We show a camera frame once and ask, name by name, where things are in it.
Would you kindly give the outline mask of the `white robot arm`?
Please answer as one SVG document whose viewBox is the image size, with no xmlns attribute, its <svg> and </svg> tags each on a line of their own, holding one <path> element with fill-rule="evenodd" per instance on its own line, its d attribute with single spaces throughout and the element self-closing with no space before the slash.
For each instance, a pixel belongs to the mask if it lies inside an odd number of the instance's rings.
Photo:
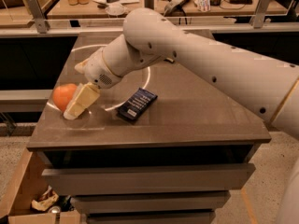
<svg viewBox="0 0 299 224">
<path fill-rule="evenodd" d="M 246 107 L 267 124 L 299 138 L 299 67 L 190 34 L 149 8 L 131 11 L 123 32 L 75 66 L 88 83 L 78 86 L 64 112 L 76 119 L 100 90 L 127 74 L 172 59 Z"/>
</svg>

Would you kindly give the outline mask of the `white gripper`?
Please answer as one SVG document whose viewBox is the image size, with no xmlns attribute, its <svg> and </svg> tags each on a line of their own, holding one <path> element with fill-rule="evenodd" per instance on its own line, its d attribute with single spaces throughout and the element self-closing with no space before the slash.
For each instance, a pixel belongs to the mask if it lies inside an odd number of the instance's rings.
<svg viewBox="0 0 299 224">
<path fill-rule="evenodd" d="M 75 65 L 75 70 L 89 81 L 79 84 L 71 101 L 64 112 L 64 117 L 69 120 L 77 119 L 99 97 L 100 89 L 108 89 L 119 82 L 122 77 L 115 75 L 104 59 L 104 49 L 100 48 L 89 58 Z"/>
</svg>

